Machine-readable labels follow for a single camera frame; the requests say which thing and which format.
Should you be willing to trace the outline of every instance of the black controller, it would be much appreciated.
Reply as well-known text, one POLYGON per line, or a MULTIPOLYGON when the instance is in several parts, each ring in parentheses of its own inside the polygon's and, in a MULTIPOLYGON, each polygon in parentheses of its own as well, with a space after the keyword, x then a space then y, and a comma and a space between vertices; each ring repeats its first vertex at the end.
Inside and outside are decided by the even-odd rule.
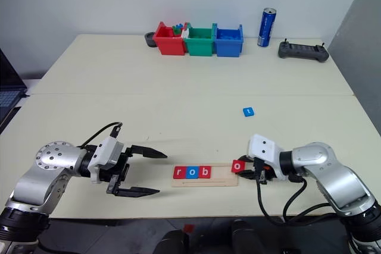
POLYGON ((325 62, 325 60, 329 58, 329 54, 323 46, 324 43, 321 46, 291 44, 285 39, 279 44, 278 56, 281 58, 297 57, 316 59, 319 62, 325 62))

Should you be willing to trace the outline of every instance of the small black object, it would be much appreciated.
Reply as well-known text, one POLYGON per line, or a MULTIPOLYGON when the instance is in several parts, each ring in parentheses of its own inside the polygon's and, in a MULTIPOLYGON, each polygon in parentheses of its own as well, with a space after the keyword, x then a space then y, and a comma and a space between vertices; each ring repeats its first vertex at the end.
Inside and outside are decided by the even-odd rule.
POLYGON ((296 57, 305 59, 316 59, 319 62, 325 62, 329 54, 323 47, 324 43, 316 46, 291 44, 285 39, 279 44, 278 56, 281 58, 296 57))
POLYGON ((149 32, 146 35, 144 35, 145 41, 147 42, 147 45, 149 47, 157 47, 156 42, 153 40, 152 37, 154 37, 155 32, 149 32))
POLYGON ((114 126, 113 130, 110 133, 110 136, 113 137, 113 138, 118 137, 118 134, 119 134, 119 131, 120 131, 120 127, 121 127, 121 125, 114 126))

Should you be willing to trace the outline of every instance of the energy drink can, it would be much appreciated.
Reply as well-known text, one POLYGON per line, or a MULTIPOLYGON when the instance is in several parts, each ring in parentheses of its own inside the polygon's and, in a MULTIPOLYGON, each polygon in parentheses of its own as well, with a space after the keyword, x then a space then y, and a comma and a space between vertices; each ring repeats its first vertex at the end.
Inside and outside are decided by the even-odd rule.
POLYGON ((274 8, 263 9, 260 35, 258 36, 258 46, 267 47, 270 42, 271 31, 275 21, 276 10, 274 8))

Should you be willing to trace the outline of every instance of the laptop keyboard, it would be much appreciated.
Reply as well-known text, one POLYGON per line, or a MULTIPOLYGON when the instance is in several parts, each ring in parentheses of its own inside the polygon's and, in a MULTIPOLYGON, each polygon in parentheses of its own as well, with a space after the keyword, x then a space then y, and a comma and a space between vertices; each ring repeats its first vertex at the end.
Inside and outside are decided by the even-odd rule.
POLYGON ((18 90, 16 91, 9 91, 9 92, 0 92, 0 107, 8 107, 11 105, 15 97, 20 92, 18 90))

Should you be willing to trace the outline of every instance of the table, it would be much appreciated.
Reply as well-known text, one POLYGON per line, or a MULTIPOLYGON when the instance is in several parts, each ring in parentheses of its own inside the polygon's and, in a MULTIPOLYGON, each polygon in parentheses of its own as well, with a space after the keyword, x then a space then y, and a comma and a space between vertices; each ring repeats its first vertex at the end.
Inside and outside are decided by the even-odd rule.
MULTIPOLYGON (((381 139, 354 96, 33 95, 0 136, 0 203, 5 203, 42 145, 53 140, 79 145, 112 121, 124 123, 119 141, 168 155, 168 159, 134 156, 123 187, 152 187, 161 192, 138 199, 114 197, 105 193, 106 183, 91 185, 88 178, 72 178, 52 217, 262 215, 253 181, 239 178, 238 187, 170 187, 174 164, 231 162, 245 154, 254 133, 287 150, 313 141, 330 144, 338 159, 381 197, 377 149, 381 139), (256 115, 244 117, 246 106, 252 106, 256 115)), ((325 201, 315 182, 308 182, 290 214, 325 201)), ((288 182, 264 186, 268 212, 280 214, 299 187, 288 182)))
MULTIPOLYGON (((50 68, 35 94, 353 95, 329 58, 277 56, 245 39, 239 58, 164 56, 143 36, 79 35, 50 68)), ((290 40, 316 45, 319 39, 290 40)))
MULTIPOLYGON (((280 59, 280 40, 265 49, 256 41, 245 39, 239 58, 176 57, 148 48, 142 36, 79 35, 0 136, 0 203, 42 145, 53 140, 79 145, 112 121, 124 122, 118 140, 127 146, 149 146, 168 155, 135 155, 123 187, 161 192, 114 197, 105 193, 106 183, 72 178, 52 217, 262 215, 253 181, 239 178, 238 187, 170 187, 173 165, 231 162, 246 153, 254 133, 288 150, 313 141, 330 144, 381 197, 375 147, 380 136, 333 60, 280 59), (255 116, 243 116, 248 106, 255 116)), ((308 181, 290 214, 324 202, 315 182, 308 181)), ((264 186, 267 211, 279 215, 299 187, 288 182, 264 186)))

